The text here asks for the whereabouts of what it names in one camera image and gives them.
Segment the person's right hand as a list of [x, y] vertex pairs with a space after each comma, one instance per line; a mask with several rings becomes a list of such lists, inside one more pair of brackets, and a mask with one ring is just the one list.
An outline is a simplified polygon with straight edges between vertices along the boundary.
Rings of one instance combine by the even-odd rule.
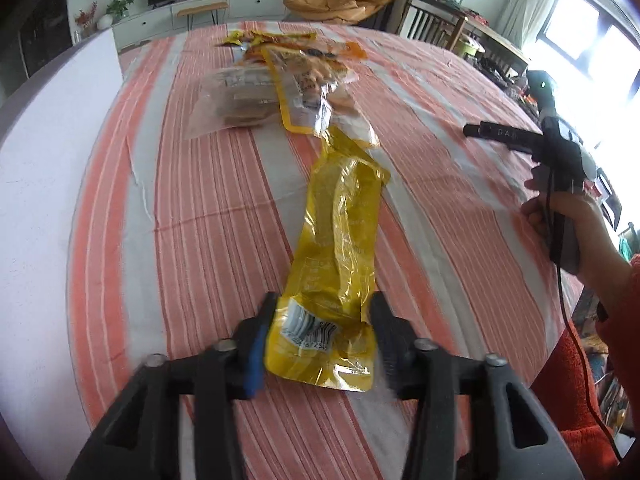
[[551, 170], [535, 167], [525, 187], [536, 195], [521, 213], [549, 243], [549, 258], [603, 296], [626, 282], [629, 263], [615, 249], [594, 199], [582, 190], [559, 190], [559, 183]]

